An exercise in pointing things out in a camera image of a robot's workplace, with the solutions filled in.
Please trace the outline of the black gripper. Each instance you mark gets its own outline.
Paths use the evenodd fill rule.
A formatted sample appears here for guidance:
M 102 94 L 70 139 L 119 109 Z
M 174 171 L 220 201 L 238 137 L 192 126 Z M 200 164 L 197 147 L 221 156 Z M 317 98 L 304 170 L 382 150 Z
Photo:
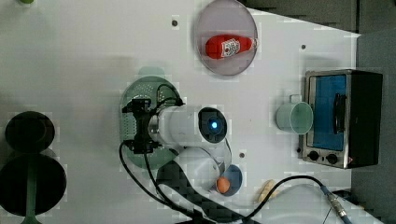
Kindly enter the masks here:
M 150 105 L 150 99 L 133 99 L 121 110 L 123 114 L 132 113 L 136 122 L 134 139 L 125 141 L 134 154 L 152 153 L 153 149 L 160 145 L 149 135 L 149 122 L 155 112 L 154 109 L 150 109 Z

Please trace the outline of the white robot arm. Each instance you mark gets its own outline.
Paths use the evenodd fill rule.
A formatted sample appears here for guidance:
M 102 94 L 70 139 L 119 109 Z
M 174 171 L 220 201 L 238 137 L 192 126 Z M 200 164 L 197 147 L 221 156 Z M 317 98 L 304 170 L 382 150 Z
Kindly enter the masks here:
M 120 148 L 142 158 L 154 189 L 149 196 L 196 224 L 382 224 L 357 205 L 332 193 L 311 175 L 295 175 L 294 186 L 273 186 L 261 201 L 238 203 L 243 177 L 232 163 L 227 120 L 215 107 L 181 99 L 134 98 L 121 109 L 134 133 Z

